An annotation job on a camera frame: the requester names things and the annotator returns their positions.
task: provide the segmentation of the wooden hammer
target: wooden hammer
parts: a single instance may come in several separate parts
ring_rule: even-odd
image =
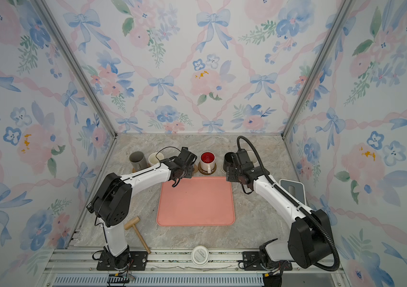
[[[141,241],[141,243],[143,244],[143,246],[145,247],[146,251],[148,252],[148,254],[151,253],[151,250],[149,249],[149,247],[146,245],[145,240],[143,239],[143,237],[141,236],[141,234],[139,233],[137,227],[135,226],[135,224],[137,224],[139,222],[139,217],[135,217],[132,220],[128,221],[126,224],[123,225],[124,229],[127,230],[130,227],[133,227],[133,229],[135,229],[136,234],[138,235],[139,240]]]

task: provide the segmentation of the wallpaper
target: wallpaper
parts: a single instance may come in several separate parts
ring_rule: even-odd
[[[0,0],[0,286],[70,240],[110,142],[31,4]]]
[[[356,1],[287,145],[352,286],[407,286],[407,0]]]
[[[340,0],[47,4],[118,132],[279,133]]]

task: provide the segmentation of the marble countertop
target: marble countertop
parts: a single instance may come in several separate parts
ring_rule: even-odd
[[[263,160],[266,169],[275,177],[297,181],[294,165],[288,155],[286,146],[279,135],[246,135],[252,141]],[[146,157],[166,146],[189,150],[200,156],[202,152],[210,151],[216,156],[218,168],[211,176],[225,176],[220,169],[226,152],[236,152],[237,135],[164,135],[164,134],[120,134],[103,178],[114,172],[125,175],[132,172],[128,156],[134,151],[142,151]],[[250,150],[241,141],[241,147]],[[175,149],[166,149],[165,157],[176,155]],[[193,176],[207,176],[196,172]],[[259,248],[264,242],[279,238],[287,239],[289,227],[275,209],[257,193],[243,193],[239,183],[232,183],[235,207],[235,223],[230,226],[174,226],[162,227],[156,222],[161,185],[143,190],[133,196],[127,220],[139,216],[136,225],[150,248],[194,248],[204,245],[207,248]],[[81,231],[75,246],[100,247],[105,244],[101,227],[94,226],[95,215],[86,213]],[[140,247],[136,233],[132,228],[125,231],[127,242],[131,247]]]

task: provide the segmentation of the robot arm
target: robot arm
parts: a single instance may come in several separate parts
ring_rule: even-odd
[[[111,173],[105,177],[87,209],[90,213],[95,212],[96,225],[103,226],[105,251],[111,255],[111,266],[121,270],[129,262],[123,224],[131,197],[157,183],[174,181],[175,187],[182,178],[191,178],[196,159],[187,147],[182,147],[177,157],[165,158],[150,168],[129,175]]]
[[[258,167],[254,167],[246,150],[240,148],[240,139],[253,149],[258,157]],[[302,268],[315,265],[327,271],[337,270],[340,261],[327,214],[322,210],[313,211],[281,187],[264,168],[256,149],[247,138],[239,136],[237,145],[238,151],[231,155],[233,165],[227,168],[226,180],[239,182],[242,187],[246,185],[257,192],[291,227],[288,241],[274,239],[259,247],[261,264],[273,268],[279,265],[278,261],[288,260],[295,261]],[[330,254],[334,257],[333,266],[318,263]]]

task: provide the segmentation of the pink silicone mat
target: pink silicone mat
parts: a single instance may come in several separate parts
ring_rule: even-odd
[[[160,226],[224,226],[235,222],[232,187],[224,176],[183,178],[162,183],[157,224]]]

